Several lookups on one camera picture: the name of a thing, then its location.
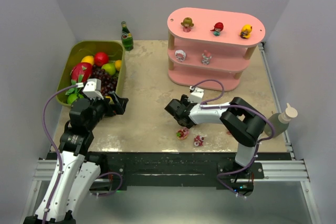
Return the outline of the strawberry cake toy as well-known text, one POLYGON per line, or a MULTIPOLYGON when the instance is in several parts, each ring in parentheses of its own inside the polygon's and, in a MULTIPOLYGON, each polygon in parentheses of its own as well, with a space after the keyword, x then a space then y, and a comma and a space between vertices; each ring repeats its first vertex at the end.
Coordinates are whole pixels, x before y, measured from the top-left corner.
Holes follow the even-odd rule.
POLYGON ((178 130, 178 131, 176 132, 176 137, 177 137, 179 140, 184 140, 184 139, 186 139, 186 138, 188 137, 189 132, 190 132, 189 129, 186 128, 186 127, 184 127, 184 128, 182 128, 182 129, 180 129, 180 130, 178 130))

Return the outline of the red white swirl toy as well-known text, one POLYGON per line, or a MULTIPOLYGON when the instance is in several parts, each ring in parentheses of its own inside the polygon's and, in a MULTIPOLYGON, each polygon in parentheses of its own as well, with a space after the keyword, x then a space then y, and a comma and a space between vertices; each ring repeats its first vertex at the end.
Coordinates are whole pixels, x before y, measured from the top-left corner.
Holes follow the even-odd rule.
POLYGON ((202 136, 202 135, 197 135, 197 136, 194 138, 194 146, 195 146, 195 147, 203 146, 203 144, 204 144, 204 140, 205 140, 205 137, 204 137, 204 136, 202 136))

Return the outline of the pink round toy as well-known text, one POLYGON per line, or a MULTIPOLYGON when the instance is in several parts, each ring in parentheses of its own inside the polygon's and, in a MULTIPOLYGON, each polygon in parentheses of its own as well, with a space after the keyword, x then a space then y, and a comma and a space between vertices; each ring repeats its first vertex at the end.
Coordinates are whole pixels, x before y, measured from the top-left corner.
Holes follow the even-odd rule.
POLYGON ((174 55, 178 62, 183 62, 186 59, 186 52, 183 50, 176 50, 174 55))

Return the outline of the small pink figure toy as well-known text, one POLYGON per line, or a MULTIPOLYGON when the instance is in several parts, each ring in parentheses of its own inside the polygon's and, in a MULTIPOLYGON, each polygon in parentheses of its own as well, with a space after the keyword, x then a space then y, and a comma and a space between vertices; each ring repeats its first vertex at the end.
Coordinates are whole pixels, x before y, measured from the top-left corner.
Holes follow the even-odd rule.
POLYGON ((210 61, 212 59, 212 54, 208 52, 207 50, 204 50, 202 53, 202 61, 201 63, 204 65, 209 65, 210 61))

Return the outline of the brown-haired doll toy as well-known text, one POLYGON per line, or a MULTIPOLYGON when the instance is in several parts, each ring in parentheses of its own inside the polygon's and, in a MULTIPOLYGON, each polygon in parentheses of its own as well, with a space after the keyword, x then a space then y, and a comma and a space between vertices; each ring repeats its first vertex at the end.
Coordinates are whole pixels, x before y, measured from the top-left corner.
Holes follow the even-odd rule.
POLYGON ((192 30, 192 27, 194 26, 193 20, 190 17, 185 17, 183 21, 181 22, 182 29, 185 33, 189 33, 192 30))

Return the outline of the red-haired doll toy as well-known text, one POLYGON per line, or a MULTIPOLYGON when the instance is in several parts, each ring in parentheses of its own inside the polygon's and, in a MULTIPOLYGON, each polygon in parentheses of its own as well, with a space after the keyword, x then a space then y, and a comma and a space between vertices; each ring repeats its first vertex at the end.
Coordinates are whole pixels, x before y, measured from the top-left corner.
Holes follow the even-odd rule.
POLYGON ((224 24, 222 22, 217 22, 211 32, 214 36, 218 37, 221 35, 221 32, 224 30, 224 24))

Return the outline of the yellow-haired doll toy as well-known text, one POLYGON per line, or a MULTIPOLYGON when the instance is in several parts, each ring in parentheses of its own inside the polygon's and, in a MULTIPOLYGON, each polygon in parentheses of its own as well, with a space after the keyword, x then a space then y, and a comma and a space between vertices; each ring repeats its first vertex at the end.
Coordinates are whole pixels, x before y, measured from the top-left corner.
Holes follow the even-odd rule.
POLYGON ((250 25, 250 24, 244 25, 242 27, 241 31, 240 31, 240 34, 239 34, 240 38, 242 38, 242 39, 250 38, 250 34, 251 34, 252 30, 253 30, 252 25, 250 25))

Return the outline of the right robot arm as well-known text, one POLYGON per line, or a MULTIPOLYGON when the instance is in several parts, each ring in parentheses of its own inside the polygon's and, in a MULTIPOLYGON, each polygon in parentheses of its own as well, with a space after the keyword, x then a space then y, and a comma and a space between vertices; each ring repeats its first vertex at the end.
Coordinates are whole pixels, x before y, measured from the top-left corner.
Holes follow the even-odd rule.
POLYGON ((241 167, 252 164, 257 141, 266 126, 266 118, 240 97, 222 104, 195 103, 183 95, 165 107, 177 123, 190 129, 200 124, 221 124, 238 142, 235 163, 241 167))

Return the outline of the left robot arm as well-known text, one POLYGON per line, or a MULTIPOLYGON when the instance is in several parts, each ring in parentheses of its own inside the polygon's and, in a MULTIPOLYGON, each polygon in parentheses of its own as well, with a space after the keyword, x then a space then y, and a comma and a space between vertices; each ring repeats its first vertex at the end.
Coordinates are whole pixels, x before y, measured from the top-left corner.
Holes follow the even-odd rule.
POLYGON ((71 104, 69 121, 56 149, 57 163, 42 202, 24 223, 75 223, 75 215, 93 182, 104 174, 103 156, 89 157, 93 129, 103 119, 123 115, 127 98, 110 92, 95 98, 80 98, 71 104))

